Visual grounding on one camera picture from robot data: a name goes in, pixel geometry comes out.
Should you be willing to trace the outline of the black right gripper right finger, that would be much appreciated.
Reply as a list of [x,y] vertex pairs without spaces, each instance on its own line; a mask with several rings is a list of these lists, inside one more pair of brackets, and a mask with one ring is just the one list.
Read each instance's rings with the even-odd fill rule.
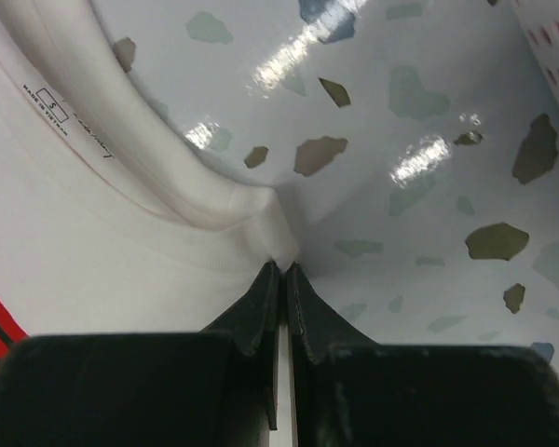
[[375,347],[378,343],[331,308],[316,293],[298,263],[285,274],[284,295],[292,366],[294,444],[311,446],[313,402],[320,364],[333,347]]

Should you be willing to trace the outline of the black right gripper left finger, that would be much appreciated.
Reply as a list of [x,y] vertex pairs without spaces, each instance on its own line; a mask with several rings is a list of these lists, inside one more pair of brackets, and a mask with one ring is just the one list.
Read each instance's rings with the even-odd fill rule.
[[267,446],[278,428],[280,270],[264,264],[250,288],[203,332],[231,341],[216,446]]

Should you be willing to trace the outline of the white t shirt red print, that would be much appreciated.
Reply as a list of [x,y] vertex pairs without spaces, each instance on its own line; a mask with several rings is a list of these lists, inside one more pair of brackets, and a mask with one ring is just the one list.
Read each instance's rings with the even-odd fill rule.
[[36,335],[198,331],[298,248],[274,190],[205,167],[86,1],[0,1],[0,360]]

